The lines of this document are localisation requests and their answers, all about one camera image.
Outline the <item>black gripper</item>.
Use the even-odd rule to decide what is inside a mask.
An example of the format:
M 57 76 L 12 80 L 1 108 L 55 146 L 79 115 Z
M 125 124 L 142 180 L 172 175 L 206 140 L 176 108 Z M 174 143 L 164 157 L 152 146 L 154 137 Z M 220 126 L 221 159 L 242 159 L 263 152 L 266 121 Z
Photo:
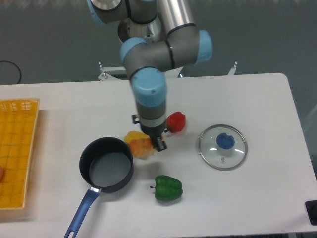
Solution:
M 149 136 L 151 141 L 155 143 L 158 151 L 167 149 L 167 145 L 162 138 L 162 134 L 166 128 L 166 114 L 134 114 L 132 121 L 139 124 L 143 133 Z

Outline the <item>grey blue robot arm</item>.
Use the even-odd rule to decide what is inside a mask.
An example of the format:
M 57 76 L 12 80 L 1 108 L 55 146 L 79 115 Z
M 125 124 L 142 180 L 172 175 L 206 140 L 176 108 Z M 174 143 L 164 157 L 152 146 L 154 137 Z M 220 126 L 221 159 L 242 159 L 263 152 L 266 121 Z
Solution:
M 212 40 L 196 27 L 187 0 L 90 0 L 92 16 L 104 24 L 126 22 L 120 58 L 133 91 L 133 122 L 154 147 L 166 149 L 166 71 L 209 60 Z

